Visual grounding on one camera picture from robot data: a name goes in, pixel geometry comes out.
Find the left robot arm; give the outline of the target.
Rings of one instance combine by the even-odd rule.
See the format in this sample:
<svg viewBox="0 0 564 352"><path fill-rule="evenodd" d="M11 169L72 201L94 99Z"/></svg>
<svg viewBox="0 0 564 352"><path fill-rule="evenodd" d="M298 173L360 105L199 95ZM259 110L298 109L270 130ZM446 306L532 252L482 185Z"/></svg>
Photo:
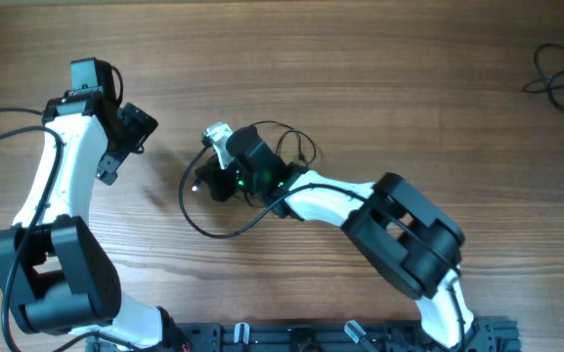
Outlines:
<svg viewBox="0 0 564 352"><path fill-rule="evenodd" d="M166 315L121 290L116 268L89 229L96 181L111 185L141 154L157 122L122 102L122 77L96 58L70 64L71 88L50 100L45 143L30 193L0 230L3 330L94 336L125 350L164 343Z"/></svg>

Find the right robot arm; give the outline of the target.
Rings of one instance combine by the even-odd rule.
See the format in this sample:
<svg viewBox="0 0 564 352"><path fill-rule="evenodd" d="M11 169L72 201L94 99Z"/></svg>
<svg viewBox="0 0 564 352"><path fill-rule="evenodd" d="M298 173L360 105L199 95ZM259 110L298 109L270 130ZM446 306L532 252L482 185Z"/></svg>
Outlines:
<svg viewBox="0 0 564 352"><path fill-rule="evenodd" d="M214 158L195 171L213 200L257 197L265 213L339 228L392 287L414 300L423 331L443 348L465 348L474 315L461 291L461 228L406 179L385 173L376 182L326 178L286 163L255 126L223 122L202 135Z"/></svg>

